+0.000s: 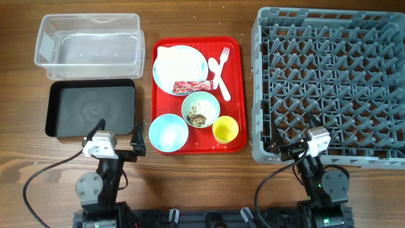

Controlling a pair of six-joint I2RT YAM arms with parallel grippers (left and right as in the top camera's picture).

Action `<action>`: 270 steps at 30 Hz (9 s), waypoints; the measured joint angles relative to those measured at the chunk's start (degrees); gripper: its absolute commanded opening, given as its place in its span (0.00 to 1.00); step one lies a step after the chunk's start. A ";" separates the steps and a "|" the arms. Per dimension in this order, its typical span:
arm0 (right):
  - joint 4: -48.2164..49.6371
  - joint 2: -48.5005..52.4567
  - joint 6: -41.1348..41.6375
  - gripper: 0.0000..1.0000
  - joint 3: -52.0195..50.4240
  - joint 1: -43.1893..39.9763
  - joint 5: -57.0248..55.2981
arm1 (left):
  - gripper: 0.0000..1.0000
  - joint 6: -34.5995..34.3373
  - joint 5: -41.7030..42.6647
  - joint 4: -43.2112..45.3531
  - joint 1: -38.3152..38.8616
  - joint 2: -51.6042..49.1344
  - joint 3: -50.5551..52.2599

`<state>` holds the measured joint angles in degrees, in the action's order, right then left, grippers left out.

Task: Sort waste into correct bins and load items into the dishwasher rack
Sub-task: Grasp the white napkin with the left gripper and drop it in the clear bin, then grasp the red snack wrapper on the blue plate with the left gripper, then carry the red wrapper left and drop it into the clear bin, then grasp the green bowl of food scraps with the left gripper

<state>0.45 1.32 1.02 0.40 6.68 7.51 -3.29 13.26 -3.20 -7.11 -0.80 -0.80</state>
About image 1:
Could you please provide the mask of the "red snack wrapper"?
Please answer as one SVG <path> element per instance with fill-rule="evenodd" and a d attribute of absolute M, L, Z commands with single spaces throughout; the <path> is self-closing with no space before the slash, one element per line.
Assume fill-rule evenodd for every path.
<path fill-rule="evenodd" d="M 173 94 L 189 94 L 196 91 L 213 90 L 214 85 L 212 80 L 202 81 L 176 81 L 173 85 Z"/>

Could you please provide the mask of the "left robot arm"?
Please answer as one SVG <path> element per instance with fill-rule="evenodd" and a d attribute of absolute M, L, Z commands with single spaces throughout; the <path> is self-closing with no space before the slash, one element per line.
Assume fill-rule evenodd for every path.
<path fill-rule="evenodd" d="M 136 162 L 146 154 L 142 124 L 138 123 L 130 140 L 131 150 L 116 149 L 116 136 L 105 129 L 105 119 L 84 137 L 83 154 L 96 158 L 95 172 L 87 172 L 76 183 L 76 194 L 83 209 L 73 217 L 74 227 L 141 227 L 141 221 L 126 202 L 117 202 L 120 180 L 126 177 L 125 162 Z"/>

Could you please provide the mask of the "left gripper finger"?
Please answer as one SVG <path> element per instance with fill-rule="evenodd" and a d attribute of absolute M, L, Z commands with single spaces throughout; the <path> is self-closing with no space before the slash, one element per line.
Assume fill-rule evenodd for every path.
<path fill-rule="evenodd" d="M 89 141 L 92 141 L 92 137 L 98 130 L 104 130 L 106 125 L 105 119 L 100 119 L 97 125 L 83 138 L 82 146 L 85 146 Z"/>
<path fill-rule="evenodd" d="M 130 145 L 137 156 L 146 155 L 146 145 L 142 136 L 142 122 L 137 123 L 134 127 Z"/>

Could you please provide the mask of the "white paper napkin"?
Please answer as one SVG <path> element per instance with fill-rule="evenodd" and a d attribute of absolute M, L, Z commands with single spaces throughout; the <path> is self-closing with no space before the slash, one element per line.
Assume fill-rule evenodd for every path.
<path fill-rule="evenodd" d="M 158 47 L 156 73 L 162 79 L 199 80 L 205 76 L 204 58 L 190 46 Z"/>

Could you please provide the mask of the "light blue bowl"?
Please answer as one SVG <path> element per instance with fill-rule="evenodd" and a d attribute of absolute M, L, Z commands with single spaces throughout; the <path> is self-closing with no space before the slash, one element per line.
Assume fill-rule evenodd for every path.
<path fill-rule="evenodd" d="M 149 140 L 160 152 L 172 153 L 181 149 L 188 140 L 189 128 L 184 119 L 175 114 L 164 114 L 152 121 Z"/>

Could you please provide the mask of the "white plastic spoon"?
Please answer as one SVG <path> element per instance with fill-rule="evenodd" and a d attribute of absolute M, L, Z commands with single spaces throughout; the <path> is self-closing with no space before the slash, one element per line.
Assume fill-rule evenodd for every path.
<path fill-rule="evenodd" d="M 224 81 L 222 80 L 218 62 L 214 58 L 209 58 L 208 66 L 209 66 L 209 69 L 215 74 L 214 79 L 219 85 L 219 88 L 220 88 L 220 91 L 222 93 L 224 100 L 230 101 L 231 96 L 230 96 L 230 93 L 229 93 Z"/>

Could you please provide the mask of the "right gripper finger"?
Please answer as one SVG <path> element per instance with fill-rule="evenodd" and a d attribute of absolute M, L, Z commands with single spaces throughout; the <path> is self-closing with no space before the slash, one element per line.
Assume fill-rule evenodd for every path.
<path fill-rule="evenodd" d="M 271 149 L 273 152 L 281 152 L 282 148 L 285 146 L 284 140 L 280 134 L 278 127 L 273 123 L 271 125 Z"/>
<path fill-rule="evenodd" d="M 310 129 L 323 126 L 323 124 L 316 117 L 314 117 L 311 113 L 308 114 L 308 119 L 309 119 L 309 128 Z"/>

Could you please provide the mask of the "white plastic fork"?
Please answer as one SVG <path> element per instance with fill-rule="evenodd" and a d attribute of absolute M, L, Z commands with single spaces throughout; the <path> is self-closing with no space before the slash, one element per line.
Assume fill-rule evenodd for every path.
<path fill-rule="evenodd" d="M 218 63 L 214 58 L 208 60 L 209 69 L 215 74 L 213 78 L 213 89 L 217 89 L 219 85 L 219 79 L 223 70 L 224 64 L 227 62 L 230 54 L 230 48 L 225 47 L 220 55 L 220 62 Z"/>

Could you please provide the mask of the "large light blue plate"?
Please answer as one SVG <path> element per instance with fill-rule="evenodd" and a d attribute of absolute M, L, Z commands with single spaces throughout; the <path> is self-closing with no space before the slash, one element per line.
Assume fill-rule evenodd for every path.
<path fill-rule="evenodd" d="M 173 86 L 180 81 L 204 81 L 208 78 L 208 62 L 196 48 L 177 45 L 159 46 L 153 63 L 153 78 L 164 92 L 174 95 Z"/>

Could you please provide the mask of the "rice and food scraps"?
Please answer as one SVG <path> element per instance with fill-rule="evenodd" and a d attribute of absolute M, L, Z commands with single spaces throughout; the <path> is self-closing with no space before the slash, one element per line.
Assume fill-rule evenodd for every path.
<path fill-rule="evenodd" d="M 202 108 L 199 101 L 190 104 L 187 110 L 187 119 L 195 127 L 203 127 L 206 123 L 206 117 L 202 114 Z"/>

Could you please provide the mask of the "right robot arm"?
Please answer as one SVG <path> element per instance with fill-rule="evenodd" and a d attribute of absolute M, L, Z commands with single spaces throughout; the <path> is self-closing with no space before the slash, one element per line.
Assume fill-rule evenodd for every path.
<path fill-rule="evenodd" d="M 303 227 L 353 227 L 348 202 L 349 172 L 340 165 L 324 165 L 321 153 L 329 147 L 328 129 L 314 116 L 308 115 L 310 128 L 300 141 L 285 144 L 275 122 L 271 123 L 272 149 L 281 154 L 283 162 L 292 161 L 296 177 L 301 179 L 308 200 L 297 204 Z"/>

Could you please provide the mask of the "green bowl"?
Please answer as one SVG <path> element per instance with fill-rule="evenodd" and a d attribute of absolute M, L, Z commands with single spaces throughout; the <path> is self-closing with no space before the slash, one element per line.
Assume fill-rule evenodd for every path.
<path fill-rule="evenodd" d="M 195 127 L 191 125 L 187 119 L 187 110 L 190 104 L 194 101 L 200 102 L 202 114 L 206 117 L 206 123 L 203 127 Z M 218 100 L 208 92 L 193 92 L 184 99 L 181 107 L 181 113 L 183 119 L 186 121 L 187 124 L 189 124 L 191 127 L 202 129 L 214 124 L 214 122 L 220 115 L 220 104 Z"/>

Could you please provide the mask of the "yellow cup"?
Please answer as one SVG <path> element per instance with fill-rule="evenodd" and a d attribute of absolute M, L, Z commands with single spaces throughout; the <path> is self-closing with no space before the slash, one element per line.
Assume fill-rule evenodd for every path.
<path fill-rule="evenodd" d="M 230 116 L 221 116 L 213 124 L 213 135 L 220 144 L 228 144 L 239 134 L 237 121 Z"/>

